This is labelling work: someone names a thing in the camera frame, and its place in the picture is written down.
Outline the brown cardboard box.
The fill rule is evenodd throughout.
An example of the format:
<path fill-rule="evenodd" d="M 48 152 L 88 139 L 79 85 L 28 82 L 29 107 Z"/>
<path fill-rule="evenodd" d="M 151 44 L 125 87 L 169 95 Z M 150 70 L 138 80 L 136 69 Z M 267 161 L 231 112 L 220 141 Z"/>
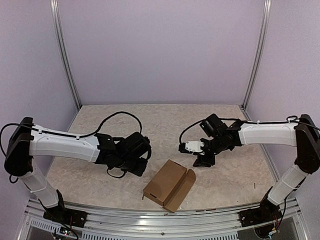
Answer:
<path fill-rule="evenodd" d="M 143 189 L 143 197 L 175 213 L 195 181 L 196 174 L 192 169 L 169 159 Z"/>

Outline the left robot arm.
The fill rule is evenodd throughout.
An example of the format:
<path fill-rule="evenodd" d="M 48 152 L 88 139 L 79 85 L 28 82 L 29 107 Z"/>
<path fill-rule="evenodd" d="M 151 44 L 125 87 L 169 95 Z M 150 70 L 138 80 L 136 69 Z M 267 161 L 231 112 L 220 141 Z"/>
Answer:
<path fill-rule="evenodd" d="M 4 169 L 21 179 L 45 212 L 61 223 L 70 218 L 71 210 L 65 207 L 62 194 L 33 163 L 35 156 L 80 159 L 105 165 L 108 171 L 117 168 L 123 174 L 140 177 L 152 155 L 149 138 L 137 131 L 127 137 L 112 137 L 98 130 L 87 135 L 71 134 L 36 125 L 31 117 L 24 117 L 13 126 L 16 129 L 3 151 Z"/>

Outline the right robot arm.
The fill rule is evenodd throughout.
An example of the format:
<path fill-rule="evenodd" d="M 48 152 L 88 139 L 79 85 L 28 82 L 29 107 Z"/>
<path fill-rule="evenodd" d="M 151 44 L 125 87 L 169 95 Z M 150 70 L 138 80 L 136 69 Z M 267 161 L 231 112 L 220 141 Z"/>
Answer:
<path fill-rule="evenodd" d="M 251 122 L 236 120 L 227 126 L 216 114 L 200 122 L 210 138 L 188 141 L 185 150 L 198 156 L 195 166 L 212 166 L 215 156 L 235 147 L 254 144 L 287 145 L 296 148 L 297 157 L 281 179 L 269 190 L 256 210 L 256 218 L 266 222 L 285 198 L 301 184 L 308 175 L 320 168 L 320 129 L 311 117 L 289 116 L 285 121 Z"/>

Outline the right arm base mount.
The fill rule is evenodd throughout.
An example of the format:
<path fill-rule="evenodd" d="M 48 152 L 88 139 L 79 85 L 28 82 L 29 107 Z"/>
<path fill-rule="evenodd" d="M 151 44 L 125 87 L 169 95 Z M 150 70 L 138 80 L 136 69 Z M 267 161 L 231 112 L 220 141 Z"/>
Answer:
<path fill-rule="evenodd" d="M 242 227 L 267 223 L 275 219 L 280 219 L 281 217 L 282 212 L 278 206 L 276 208 L 259 206 L 257 208 L 249 208 L 239 212 Z"/>

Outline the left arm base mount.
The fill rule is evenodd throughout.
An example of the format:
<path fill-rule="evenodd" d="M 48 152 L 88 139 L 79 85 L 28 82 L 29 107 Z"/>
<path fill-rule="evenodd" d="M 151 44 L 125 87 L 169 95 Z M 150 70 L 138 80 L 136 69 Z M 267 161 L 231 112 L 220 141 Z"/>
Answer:
<path fill-rule="evenodd" d="M 45 211 L 43 218 L 71 227 L 83 228 L 87 220 L 88 213 L 81 210 L 67 208 L 63 212 L 54 212 L 51 208 Z"/>

